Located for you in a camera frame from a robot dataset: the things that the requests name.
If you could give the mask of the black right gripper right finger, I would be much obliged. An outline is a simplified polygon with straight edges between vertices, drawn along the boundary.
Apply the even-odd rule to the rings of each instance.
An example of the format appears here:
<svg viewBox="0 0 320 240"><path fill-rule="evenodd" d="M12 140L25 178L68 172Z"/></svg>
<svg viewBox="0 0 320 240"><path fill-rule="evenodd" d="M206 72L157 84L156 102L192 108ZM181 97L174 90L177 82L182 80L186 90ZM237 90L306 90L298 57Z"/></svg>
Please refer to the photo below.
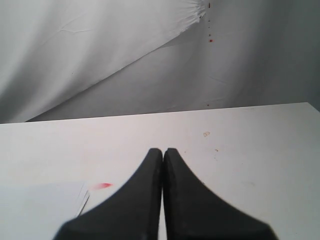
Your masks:
<svg viewBox="0 0 320 240"><path fill-rule="evenodd" d="M206 187L175 148L163 158L163 201L169 240L274 240L272 228Z"/></svg>

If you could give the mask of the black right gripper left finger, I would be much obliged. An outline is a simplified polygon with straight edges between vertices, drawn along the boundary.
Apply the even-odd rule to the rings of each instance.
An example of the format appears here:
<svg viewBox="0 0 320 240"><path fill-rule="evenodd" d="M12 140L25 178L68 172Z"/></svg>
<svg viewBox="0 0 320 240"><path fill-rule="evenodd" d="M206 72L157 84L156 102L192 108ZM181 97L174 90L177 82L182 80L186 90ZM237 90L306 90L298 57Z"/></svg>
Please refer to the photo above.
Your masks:
<svg viewBox="0 0 320 240"><path fill-rule="evenodd" d="M64 223L57 240L156 240L163 154L151 148L130 179L107 200Z"/></svg>

